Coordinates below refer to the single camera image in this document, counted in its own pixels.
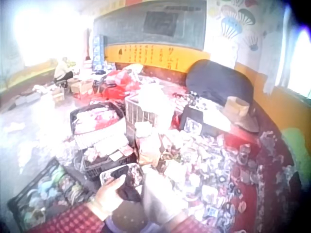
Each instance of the chalkboard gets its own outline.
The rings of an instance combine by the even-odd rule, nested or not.
[[[148,11],[144,23],[144,33],[174,36],[179,13]]]
[[[205,0],[143,2],[94,21],[94,35],[105,35],[108,45],[164,43],[202,50],[205,28]]]

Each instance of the hat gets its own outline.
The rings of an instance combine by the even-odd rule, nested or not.
[[[249,132],[258,133],[259,126],[257,119],[251,117],[248,113],[248,110],[249,103],[238,97],[229,96],[227,98],[227,102],[225,103],[225,107],[222,110],[222,113],[233,124],[238,125]]]

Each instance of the red plaid sleeve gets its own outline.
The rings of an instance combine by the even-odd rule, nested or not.
[[[104,223],[85,204],[39,225],[28,233],[100,233]]]
[[[171,233],[217,233],[217,229],[204,225],[193,216],[188,217],[177,227],[175,227]]]

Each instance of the concrete floor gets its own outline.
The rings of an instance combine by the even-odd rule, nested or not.
[[[72,96],[55,106],[49,95],[3,111],[0,115],[1,220],[18,233],[7,201],[16,196],[54,156],[68,153],[63,140],[71,135],[69,114],[81,107]],[[10,132],[17,123],[23,129]]]

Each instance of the stool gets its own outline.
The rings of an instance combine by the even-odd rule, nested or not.
[[[67,80],[57,81],[57,80],[55,79],[55,80],[54,80],[54,83],[55,83],[56,86],[62,87],[62,88],[64,88],[64,89],[67,89],[67,87],[68,87]]]

